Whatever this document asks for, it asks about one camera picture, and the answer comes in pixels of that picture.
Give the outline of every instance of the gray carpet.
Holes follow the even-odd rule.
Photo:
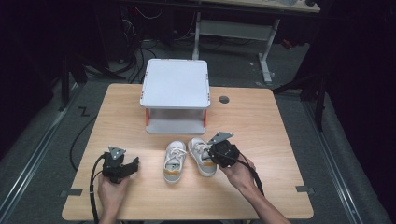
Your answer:
[[[286,50],[281,46],[274,46],[271,51],[273,58],[270,55],[268,62],[270,70],[275,70],[276,73],[272,86],[263,84],[256,54],[229,49],[202,49],[200,58],[208,62],[211,86],[272,89],[292,80],[308,46],[299,48]],[[156,45],[151,50],[158,58],[189,59],[192,54],[191,46],[170,48]],[[145,59],[153,57],[147,51],[144,51],[144,55]],[[82,87],[75,102],[68,107],[60,127],[53,135],[48,152],[7,223],[70,223],[62,219],[66,198],[61,197],[62,191],[71,187],[75,175],[69,161],[69,152],[76,140],[72,161],[78,165],[92,130],[94,121],[91,123],[90,121],[97,115],[106,88],[112,82],[115,81],[90,77],[88,83]],[[57,111],[61,105],[59,85],[54,92],[54,99],[31,121],[19,141],[0,162],[1,170],[6,171],[0,173],[2,179],[0,201],[7,197],[7,193],[12,189],[13,183],[34,153],[47,127],[59,113]],[[276,101],[304,182],[315,192],[309,195],[314,208],[314,216],[308,220],[292,220],[291,222],[350,223],[320,151],[321,144],[316,136],[315,127],[310,123],[303,103],[293,92],[277,95]],[[87,124],[89,124],[87,128],[78,136]],[[324,134],[351,189],[363,222],[390,223],[347,143],[329,100],[326,101],[323,125]]]

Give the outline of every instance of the forearm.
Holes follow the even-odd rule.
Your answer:
[[[239,191],[253,206],[263,223],[289,223],[289,221],[260,193],[255,186],[246,187]]]

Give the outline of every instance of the white shelf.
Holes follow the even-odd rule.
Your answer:
[[[200,60],[151,59],[140,104],[148,133],[205,133],[210,106],[207,64]]]

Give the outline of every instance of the shoe lace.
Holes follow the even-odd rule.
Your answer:
[[[181,160],[184,155],[187,154],[187,151],[180,147],[173,147],[171,149],[171,160],[178,159]]]

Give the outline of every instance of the human hand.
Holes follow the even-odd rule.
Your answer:
[[[251,168],[256,170],[254,163],[250,159],[242,156],[241,154],[239,154],[238,160],[247,163],[248,165],[250,165]],[[244,164],[236,162],[231,167],[223,168],[219,166],[219,169],[227,175],[230,183],[239,191],[255,187],[254,178],[249,169]]]
[[[129,176],[123,178],[119,184],[114,184],[109,178],[99,174],[99,198],[103,206],[101,223],[114,223],[117,213],[126,194]]]

